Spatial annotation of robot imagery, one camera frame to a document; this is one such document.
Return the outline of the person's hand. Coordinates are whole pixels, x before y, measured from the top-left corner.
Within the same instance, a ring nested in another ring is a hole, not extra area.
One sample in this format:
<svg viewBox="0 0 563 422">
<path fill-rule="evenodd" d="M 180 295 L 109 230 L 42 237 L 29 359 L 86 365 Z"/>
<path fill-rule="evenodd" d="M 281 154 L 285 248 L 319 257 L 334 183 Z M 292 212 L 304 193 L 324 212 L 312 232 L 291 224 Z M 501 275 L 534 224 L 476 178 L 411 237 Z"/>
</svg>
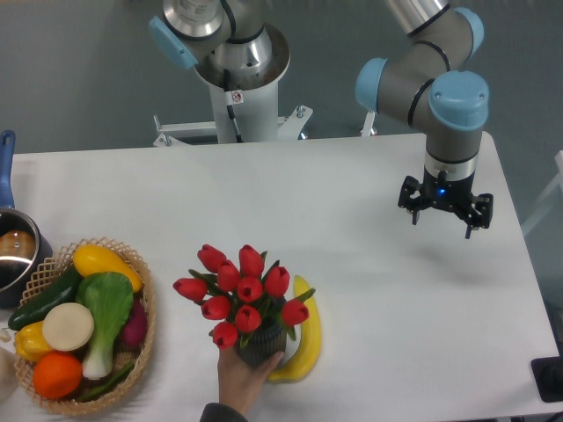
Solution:
<svg viewBox="0 0 563 422">
<path fill-rule="evenodd" d="M 258 367 L 251 367 L 233 348 L 221 349 L 217 362 L 218 402 L 245 416 L 283 357 L 284 352 L 277 352 Z"/>
</svg>

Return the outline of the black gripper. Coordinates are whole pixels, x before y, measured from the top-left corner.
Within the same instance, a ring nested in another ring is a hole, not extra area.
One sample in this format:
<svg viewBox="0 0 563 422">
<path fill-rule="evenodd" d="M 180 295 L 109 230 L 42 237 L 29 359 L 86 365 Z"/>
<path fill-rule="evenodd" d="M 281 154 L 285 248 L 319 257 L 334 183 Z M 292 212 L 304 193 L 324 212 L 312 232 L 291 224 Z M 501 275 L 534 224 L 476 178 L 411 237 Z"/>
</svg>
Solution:
<svg viewBox="0 0 563 422">
<path fill-rule="evenodd" d="M 473 231 L 490 227 L 494 209 L 491 193 L 472 194 L 474 173 L 464 172 L 463 178 L 450 179 L 446 170 L 431 171 L 425 166 L 422 183 L 406 176 L 398 206 L 412 216 L 412 225 L 416 225 L 420 213 L 430 207 L 456 214 L 466 224 L 464 237 L 470 239 Z"/>
</svg>

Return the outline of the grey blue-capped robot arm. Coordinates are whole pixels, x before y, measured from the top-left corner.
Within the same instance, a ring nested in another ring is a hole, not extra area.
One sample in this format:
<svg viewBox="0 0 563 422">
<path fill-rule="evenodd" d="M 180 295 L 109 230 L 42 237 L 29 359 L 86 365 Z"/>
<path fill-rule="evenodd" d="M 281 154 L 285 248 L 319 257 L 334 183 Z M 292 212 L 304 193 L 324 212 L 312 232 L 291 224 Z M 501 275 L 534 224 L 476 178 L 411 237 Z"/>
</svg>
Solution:
<svg viewBox="0 0 563 422">
<path fill-rule="evenodd" d="M 448 1 L 387 5 L 412 45 L 395 61 L 369 60 L 356 79 L 355 98 L 367 110 L 426 136 L 423 178 L 405 178 L 398 206 L 413 220 L 434 208 L 454 214 L 468 233 L 486 229 L 494 197 L 473 194 L 472 184 L 489 114 L 489 88 L 483 77 L 463 68 L 483 42 L 483 22 Z"/>
</svg>

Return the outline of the dark sleeved forearm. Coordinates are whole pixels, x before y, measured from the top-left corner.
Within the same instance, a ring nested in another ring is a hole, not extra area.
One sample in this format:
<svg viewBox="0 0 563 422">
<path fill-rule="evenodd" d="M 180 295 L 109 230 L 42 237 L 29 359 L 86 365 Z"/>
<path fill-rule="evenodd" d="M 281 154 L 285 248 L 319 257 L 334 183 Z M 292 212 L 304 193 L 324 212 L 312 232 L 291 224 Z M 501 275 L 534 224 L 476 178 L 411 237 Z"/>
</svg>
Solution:
<svg viewBox="0 0 563 422">
<path fill-rule="evenodd" d="M 201 422 L 247 422 L 247 418 L 240 412 L 225 404 L 209 403 L 204 407 Z"/>
</svg>

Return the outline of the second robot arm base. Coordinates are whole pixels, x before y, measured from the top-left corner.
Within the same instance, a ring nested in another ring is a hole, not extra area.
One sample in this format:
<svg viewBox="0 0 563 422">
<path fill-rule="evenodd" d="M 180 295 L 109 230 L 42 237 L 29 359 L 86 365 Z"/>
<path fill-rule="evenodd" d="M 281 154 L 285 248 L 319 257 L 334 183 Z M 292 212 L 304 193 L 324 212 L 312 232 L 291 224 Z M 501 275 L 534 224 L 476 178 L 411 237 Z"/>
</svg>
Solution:
<svg viewBox="0 0 563 422">
<path fill-rule="evenodd" d="M 264 1 L 164 1 L 149 22 L 165 57 L 181 69 L 195 69 L 225 91 L 249 91 L 281 79 L 289 66 L 289 45 L 265 20 Z"/>
</svg>

